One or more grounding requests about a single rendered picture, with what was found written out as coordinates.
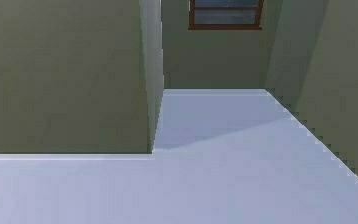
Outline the brown framed window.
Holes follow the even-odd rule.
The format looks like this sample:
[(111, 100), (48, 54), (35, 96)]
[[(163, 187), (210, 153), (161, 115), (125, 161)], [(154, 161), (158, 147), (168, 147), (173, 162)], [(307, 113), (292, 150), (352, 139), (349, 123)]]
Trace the brown framed window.
[(189, 30), (261, 30), (264, 0), (188, 0)]

